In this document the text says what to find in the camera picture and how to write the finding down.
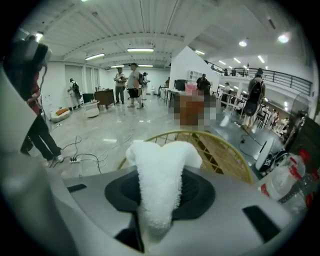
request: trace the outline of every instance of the backpack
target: backpack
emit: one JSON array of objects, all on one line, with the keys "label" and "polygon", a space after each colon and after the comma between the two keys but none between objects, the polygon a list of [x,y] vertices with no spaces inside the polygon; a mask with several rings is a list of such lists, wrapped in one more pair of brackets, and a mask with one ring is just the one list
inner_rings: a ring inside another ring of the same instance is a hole
[{"label": "backpack", "polygon": [[142,86],[143,82],[144,82],[144,75],[139,72],[139,85]]}]

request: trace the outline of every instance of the glossy tile floor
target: glossy tile floor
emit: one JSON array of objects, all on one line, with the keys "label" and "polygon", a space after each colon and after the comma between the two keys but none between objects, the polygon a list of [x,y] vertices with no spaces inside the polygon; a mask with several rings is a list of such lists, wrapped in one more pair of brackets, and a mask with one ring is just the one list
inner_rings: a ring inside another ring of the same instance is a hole
[{"label": "glossy tile floor", "polygon": [[[77,141],[81,140],[81,142],[76,146],[73,144],[65,148],[62,151],[63,155],[70,157],[76,153],[96,155],[100,160],[101,172],[106,173],[118,168],[125,157],[127,148],[134,141],[143,141],[161,133],[181,129],[179,123],[169,113],[168,106],[155,95],[147,95],[143,109],[127,108],[128,103],[129,101],[124,105],[111,105],[108,109],[104,108],[100,111],[99,116],[93,118],[85,118],[82,109],[76,110],[68,119],[54,124],[51,135],[60,148],[74,143],[77,137]],[[245,143],[240,144],[242,135],[247,135],[247,133],[234,123],[239,116],[233,114],[230,117],[228,111],[223,112],[219,103],[216,109],[211,109],[211,113],[214,114],[211,114],[210,122],[207,122],[209,125],[199,127],[198,130],[211,132],[225,139],[240,152],[242,150],[250,155],[242,153],[249,166],[252,166],[259,155],[261,146],[249,136],[245,136]],[[261,130],[254,127],[249,134],[261,145],[267,139],[275,138],[273,151],[282,145],[279,138],[268,129]],[[30,154],[42,159],[34,147]],[[80,173],[83,176],[99,174],[94,156],[80,155],[79,157],[80,163],[70,163],[70,159],[66,158],[62,163],[56,165],[54,163],[54,169],[61,172],[61,176],[65,179],[78,177]],[[252,178],[254,182],[258,181],[254,171]]]}]

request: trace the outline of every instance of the wooden desk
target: wooden desk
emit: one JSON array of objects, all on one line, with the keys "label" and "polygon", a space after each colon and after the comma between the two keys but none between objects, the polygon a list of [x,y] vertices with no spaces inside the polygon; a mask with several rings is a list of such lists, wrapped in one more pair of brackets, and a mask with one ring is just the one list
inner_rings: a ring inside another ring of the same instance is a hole
[{"label": "wooden desk", "polygon": [[96,91],[94,93],[94,98],[99,101],[98,107],[101,105],[105,105],[105,108],[108,109],[108,106],[113,103],[115,105],[115,97],[114,97],[114,90],[101,90]]}]

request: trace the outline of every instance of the yellow basket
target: yellow basket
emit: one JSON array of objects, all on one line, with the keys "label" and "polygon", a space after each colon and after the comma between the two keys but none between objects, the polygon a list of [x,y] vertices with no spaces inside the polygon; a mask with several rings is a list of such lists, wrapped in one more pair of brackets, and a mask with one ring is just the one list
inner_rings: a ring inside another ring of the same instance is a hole
[{"label": "yellow basket", "polygon": [[[250,168],[243,156],[232,145],[211,133],[177,130],[154,136],[145,141],[155,142],[160,146],[174,141],[189,142],[202,158],[202,169],[230,175],[249,184],[253,183]],[[121,161],[118,170],[127,167],[129,165],[125,158]]]}]

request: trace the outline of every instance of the white ceiling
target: white ceiling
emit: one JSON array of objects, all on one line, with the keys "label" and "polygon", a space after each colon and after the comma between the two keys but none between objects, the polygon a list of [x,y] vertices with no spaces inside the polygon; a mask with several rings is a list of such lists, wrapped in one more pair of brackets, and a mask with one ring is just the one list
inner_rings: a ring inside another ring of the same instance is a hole
[{"label": "white ceiling", "polygon": [[[41,42],[51,48],[53,60],[85,63],[85,57],[104,53],[87,63],[106,68],[132,62],[165,67],[188,45],[212,61],[259,47],[275,54],[279,34],[300,31],[271,0],[48,0],[21,28],[43,32]],[[248,41],[246,49],[238,45],[241,40]],[[301,40],[297,44],[304,46]],[[154,48],[154,53],[127,48]],[[305,50],[297,54],[306,58]]]}]

